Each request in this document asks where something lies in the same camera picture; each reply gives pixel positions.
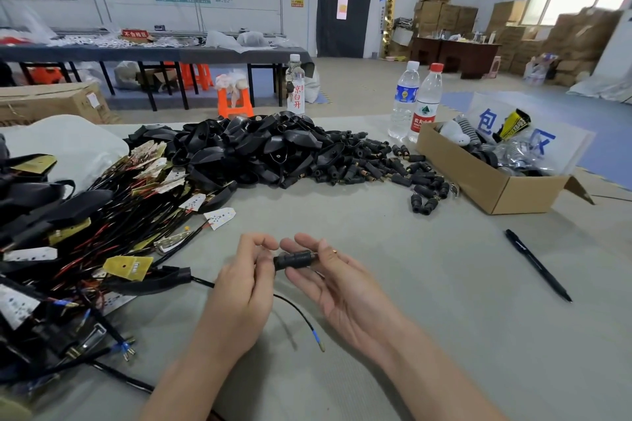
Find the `plastic bottle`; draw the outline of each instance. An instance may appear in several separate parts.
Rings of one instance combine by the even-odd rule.
[[[410,128],[415,108],[415,96],[419,90],[419,62],[411,60],[406,66],[406,72],[399,77],[395,102],[391,113],[389,135],[393,138],[404,138]]]
[[[438,104],[443,95],[443,83],[441,81],[443,72],[442,63],[433,63],[431,73],[422,82],[417,90],[417,102],[415,103],[415,113],[408,132],[408,139],[417,143],[419,138],[419,128],[422,123],[432,123],[437,116]]]
[[[305,113],[305,71],[301,68],[301,56],[290,54],[286,82],[292,82],[294,91],[288,94],[288,110],[296,114]]]

